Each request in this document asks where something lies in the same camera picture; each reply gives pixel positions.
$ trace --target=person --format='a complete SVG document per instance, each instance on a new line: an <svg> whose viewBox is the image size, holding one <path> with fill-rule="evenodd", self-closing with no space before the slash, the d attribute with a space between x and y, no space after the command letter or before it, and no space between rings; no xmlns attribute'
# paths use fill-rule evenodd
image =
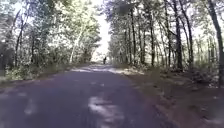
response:
<svg viewBox="0 0 224 128"><path fill-rule="evenodd" d="M103 64L106 64L107 57L103 59Z"/></svg>

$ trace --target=tree canopy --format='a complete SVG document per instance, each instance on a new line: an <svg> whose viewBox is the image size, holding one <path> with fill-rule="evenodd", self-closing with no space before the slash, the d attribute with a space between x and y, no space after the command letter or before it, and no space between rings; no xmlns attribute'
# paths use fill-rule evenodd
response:
<svg viewBox="0 0 224 128"><path fill-rule="evenodd" d="M209 72L223 83L222 0L107 0L110 56L131 65Z"/></svg>
<svg viewBox="0 0 224 128"><path fill-rule="evenodd" d="M89 0L0 1L0 74L90 61L101 40L97 15Z"/></svg>

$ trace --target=road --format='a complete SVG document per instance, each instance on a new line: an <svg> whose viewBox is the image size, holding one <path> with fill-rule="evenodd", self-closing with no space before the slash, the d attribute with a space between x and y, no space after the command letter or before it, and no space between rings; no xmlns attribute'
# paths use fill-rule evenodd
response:
<svg viewBox="0 0 224 128"><path fill-rule="evenodd" d="M0 94L0 128L175 128L108 65L34 80Z"/></svg>

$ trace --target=dirt shoulder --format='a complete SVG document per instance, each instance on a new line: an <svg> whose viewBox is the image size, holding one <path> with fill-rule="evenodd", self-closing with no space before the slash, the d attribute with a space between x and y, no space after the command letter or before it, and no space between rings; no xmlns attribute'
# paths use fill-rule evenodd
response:
<svg viewBox="0 0 224 128"><path fill-rule="evenodd" d="M224 128L224 92L182 74L120 69L179 128Z"/></svg>

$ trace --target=roadside grass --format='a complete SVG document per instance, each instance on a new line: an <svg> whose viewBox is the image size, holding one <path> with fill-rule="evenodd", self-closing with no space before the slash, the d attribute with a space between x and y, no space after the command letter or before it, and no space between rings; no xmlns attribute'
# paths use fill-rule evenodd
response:
<svg viewBox="0 0 224 128"><path fill-rule="evenodd" d="M145 71L116 66L133 80L134 88L162 111L179 128L223 128L224 92L196 84L184 73Z"/></svg>
<svg viewBox="0 0 224 128"><path fill-rule="evenodd" d="M76 64L66 64L66 65L52 65L48 67L22 67L18 69L14 69L12 71L7 72L5 77L0 78L0 89L4 89L7 87L14 87L19 83L23 83L28 80L34 79L44 79L48 76L69 71L74 68L88 66L92 64L90 63L76 63Z"/></svg>

